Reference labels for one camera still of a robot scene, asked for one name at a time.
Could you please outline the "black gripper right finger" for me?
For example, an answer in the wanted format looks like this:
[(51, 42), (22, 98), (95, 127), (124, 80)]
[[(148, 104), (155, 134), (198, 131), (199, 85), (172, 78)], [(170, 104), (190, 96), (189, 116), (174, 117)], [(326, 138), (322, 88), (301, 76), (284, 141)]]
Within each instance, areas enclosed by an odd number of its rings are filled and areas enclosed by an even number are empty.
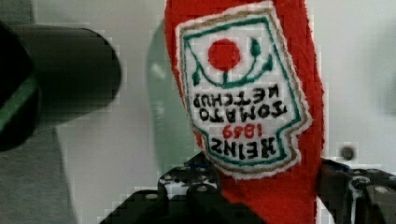
[(322, 160), (317, 195), (335, 224), (396, 224), (395, 175)]

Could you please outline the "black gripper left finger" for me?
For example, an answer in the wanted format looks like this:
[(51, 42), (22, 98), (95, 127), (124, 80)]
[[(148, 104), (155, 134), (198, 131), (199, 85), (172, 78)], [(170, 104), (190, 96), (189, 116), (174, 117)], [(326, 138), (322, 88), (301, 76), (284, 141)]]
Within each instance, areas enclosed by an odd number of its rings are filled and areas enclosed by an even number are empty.
[(100, 224), (266, 224), (242, 203), (222, 195), (219, 173), (202, 153), (139, 190)]

